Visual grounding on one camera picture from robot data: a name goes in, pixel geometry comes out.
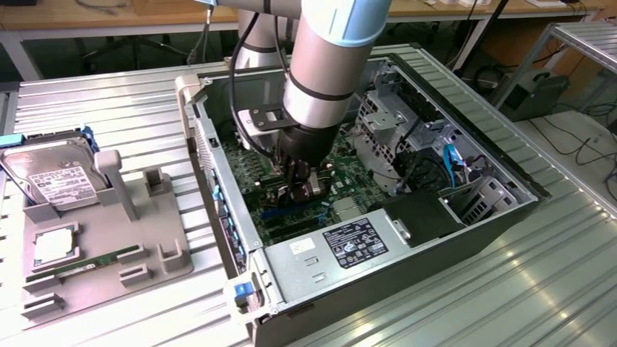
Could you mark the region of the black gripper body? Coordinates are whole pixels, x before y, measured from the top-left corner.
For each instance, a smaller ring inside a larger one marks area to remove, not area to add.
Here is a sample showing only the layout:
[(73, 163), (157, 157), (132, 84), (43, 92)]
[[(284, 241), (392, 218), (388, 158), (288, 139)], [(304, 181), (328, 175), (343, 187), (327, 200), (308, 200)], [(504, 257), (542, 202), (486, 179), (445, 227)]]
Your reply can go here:
[(311, 167), (319, 166), (332, 151), (339, 129), (340, 125), (321, 129), (304, 125), (284, 128), (279, 139), (283, 156)]

